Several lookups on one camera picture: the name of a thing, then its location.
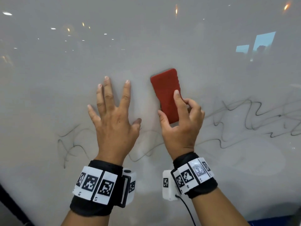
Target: black wrist strap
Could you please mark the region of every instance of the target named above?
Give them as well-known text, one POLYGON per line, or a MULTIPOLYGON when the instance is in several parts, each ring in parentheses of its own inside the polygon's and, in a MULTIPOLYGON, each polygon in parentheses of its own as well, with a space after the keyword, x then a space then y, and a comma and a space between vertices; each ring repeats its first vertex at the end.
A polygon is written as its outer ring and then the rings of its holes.
MULTIPOLYGON (((197 159, 199 156, 195 152, 189 152, 187 154, 181 155, 173 161, 175 169, 183 166, 184 164, 190 162, 191 160, 197 159)), ((199 184, 198 186, 192 188, 185 194, 189 198, 194 198, 202 194, 208 194, 217 188, 217 182, 214 178, 210 178, 207 181, 199 184)))
POLYGON ((93 202, 92 200, 85 200, 83 198, 74 196, 70 204, 70 209, 74 213, 86 217, 107 216, 111 213, 114 205, 120 203, 122 199, 123 183, 121 176, 123 167, 101 160, 92 160, 89 164, 89 167, 107 171, 118 176, 109 203, 107 205, 103 205, 93 202))

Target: red eraser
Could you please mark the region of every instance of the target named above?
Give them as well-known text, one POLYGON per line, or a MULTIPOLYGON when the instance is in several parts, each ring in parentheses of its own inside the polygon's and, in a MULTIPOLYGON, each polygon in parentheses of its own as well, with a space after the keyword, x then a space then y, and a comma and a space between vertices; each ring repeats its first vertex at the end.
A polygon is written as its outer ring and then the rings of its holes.
POLYGON ((156 96, 161 103, 161 110, 166 114, 170 124, 179 121, 178 110, 173 99, 174 91, 177 89, 181 94, 180 84, 176 69, 170 69, 160 74, 151 76, 156 96))

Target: hand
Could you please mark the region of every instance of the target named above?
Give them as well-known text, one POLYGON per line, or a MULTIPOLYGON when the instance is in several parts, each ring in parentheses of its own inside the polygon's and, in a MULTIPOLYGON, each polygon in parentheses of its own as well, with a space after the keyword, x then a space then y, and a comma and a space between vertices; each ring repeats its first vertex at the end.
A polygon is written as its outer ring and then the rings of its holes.
POLYGON ((105 77, 104 87, 102 84, 98 85, 96 97, 100 117, 95 113, 92 106, 88 105, 88 112, 96 129, 99 147, 95 159, 122 166, 125 157, 139 136, 141 124, 140 118, 134 121, 133 125, 129 123, 130 81, 127 80, 124 84, 119 107, 115 106, 108 76, 105 77))
POLYGON ((178 108, 179 126, 172 128, 166 114, 161 110, 158 110, 158 114, 165 146, 172 160, 175 160, 183 154, 194 151, 194 144, 202 127, 205 112, 194 100, 182 100, 178 90, 175 90, 173 98, 178 108))

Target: whiteboard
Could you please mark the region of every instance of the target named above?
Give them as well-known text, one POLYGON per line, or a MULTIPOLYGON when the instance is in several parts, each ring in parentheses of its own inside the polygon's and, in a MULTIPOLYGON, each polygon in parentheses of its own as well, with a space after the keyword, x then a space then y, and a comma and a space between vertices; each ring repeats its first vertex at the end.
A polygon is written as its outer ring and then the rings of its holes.
MULTIPOLYGON (((136 194, 112 225, 183 225, 162 199, 172 168, 150 76, 178 72, 206 118, 195 151, 247 220, 292 214, 301 201, 299 0, 1 0, 0 182, 36 225, 59 225, 96 156, 87 105, 111 77, 129 79, 140 137, 124 166, 136 194)), ((185 198, 190 209, 193 206, 185 198)))

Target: wire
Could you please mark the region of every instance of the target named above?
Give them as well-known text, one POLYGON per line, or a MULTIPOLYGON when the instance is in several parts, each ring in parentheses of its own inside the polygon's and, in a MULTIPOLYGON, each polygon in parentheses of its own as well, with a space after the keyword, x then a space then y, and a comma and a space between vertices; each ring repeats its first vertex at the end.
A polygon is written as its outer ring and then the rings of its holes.
POLYGON ((175 195, 175 197, 180 198, 181 201, 184 203, 184 205, 186 206, 186 208, 187 208, 187 210, 188 210, 188 212, 189 212, 189 214, 190 214, 190 217, 191 217, 191 220, 192 220, 192 222, 193 222, 193 225, 196 226, 196 225, 195 225, 195 222, 194 222, 194 219, 193 219, 193 217, 192 217, 192 215, 191 215, 191 212, 190 212, 188 206, 186 205, 186 203, 183 201, 183 199, 182 199, 180 196, 175 195))

